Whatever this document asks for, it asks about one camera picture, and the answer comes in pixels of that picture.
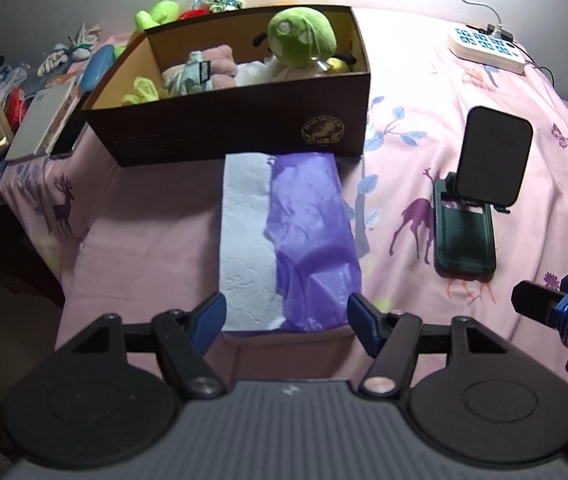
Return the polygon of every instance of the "phone stand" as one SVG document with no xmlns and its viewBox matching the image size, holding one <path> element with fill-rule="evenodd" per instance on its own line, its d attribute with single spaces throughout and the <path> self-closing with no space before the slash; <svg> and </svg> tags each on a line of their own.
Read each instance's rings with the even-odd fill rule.
<svg viewBox="0 0 568 480">
<path fill-rule="evenodd" d="M 520 193 L 533 127 L 485 107 L 468 112 L 457 173 L 435 181 L 435 264 L 440 274 L 496 268 L 491 205 L 509 213 Z"/>
</svg>

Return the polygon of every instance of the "brown box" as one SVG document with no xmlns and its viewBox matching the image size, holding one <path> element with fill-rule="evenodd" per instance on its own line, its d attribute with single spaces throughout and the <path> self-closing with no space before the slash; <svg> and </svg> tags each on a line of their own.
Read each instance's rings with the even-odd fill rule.
<svg viewBox="0 0 568 480">
<path fill-rule="evenodd" d="M 337 52 L 353 72 L 267 83 L 122 106 L 137 76 L 161 88 L 161 73 L 193 50 L 228 44 L 237 64 L 269 56 L 253 38 L 290 6 L 256 7 L 189 18 L 139 35 L 83 107 L 86 120 L 121 166 L 223 158 L 227 153 L 362 154 L 370 72 L 350 7 L 312 6 L 333 25 Z"/>
</svg>

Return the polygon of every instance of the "power strip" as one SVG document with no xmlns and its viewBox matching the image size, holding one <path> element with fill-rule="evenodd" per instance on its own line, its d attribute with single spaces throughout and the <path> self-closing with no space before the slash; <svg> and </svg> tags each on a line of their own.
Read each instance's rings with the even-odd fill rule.
<svg viewBox="0 0 568 480">
<path fill-rule="evenodd" d="M 509 41 L 498 40 L 464 25 L 448 30 L 446 43 L 460 59 L 491 65 L 516 74 L 524 73 L 526 60 L 520 50 Z"/>
</svg>

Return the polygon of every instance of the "bed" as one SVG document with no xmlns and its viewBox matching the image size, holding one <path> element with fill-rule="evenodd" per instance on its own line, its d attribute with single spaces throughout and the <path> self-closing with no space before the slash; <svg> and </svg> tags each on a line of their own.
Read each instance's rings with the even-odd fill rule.
<svg viewBox="0 0 568 480">
<path fill-rule="evenodd" d="M 362 160 L 340 161 L 339 170 L 363 294 L 382 312 L 412 312 L 428 323 L 475 317 L 568 381 L 557 334 L 510 304 L 519 281 L 557 288 L 568 273 L 566 105 L 531 66 L 519 76 L 454 57 L 444 41 L 448 22 L 355 14 L 371 65 L 369 118 Z M 465 117 L 476 105 L 534 127 L 519 199 L 510 215 L 493 216 L 498 268 L 489 283 L 438 276 L 431 243 L 432 181 L 456 169 Z M 68 160 L 8 167 L 2 195 L 64 288 L 58 344 L 100 314 L 144 322 L 193 308 L 217 290 L 222 172 L 220 160 L 121 169 L 92 132 Z M 357 383 L 371 362 L 347 327 L 241 344 L 220 337 L 207 359 L 228 381 Z M 158 373 L 152 356 L 130 360 Z M 416 377 L 443 363 L 443 356 L 420 358 Z"/>
</svg>

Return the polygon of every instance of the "screw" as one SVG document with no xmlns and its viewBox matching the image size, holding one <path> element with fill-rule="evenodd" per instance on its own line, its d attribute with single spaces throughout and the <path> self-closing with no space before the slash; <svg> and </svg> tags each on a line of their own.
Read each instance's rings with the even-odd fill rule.
<svg viewBox="0 0 568 480">
<path fill-rule="evenodd" d="M 222 391 L 222 383 L 212 377 L 195 377 L 189 381 L 190 389 L 197 395 L 210 397 Z"/>
<path fill-rule="evenodd" d="M 363 386 L 366 393 L 372 395 L 385 395 L 392 392 L 397 386 L 397 383 L 395 383 L 395 381 L 390 377 L 374 376 L 366 378 Z"/>
</svg>

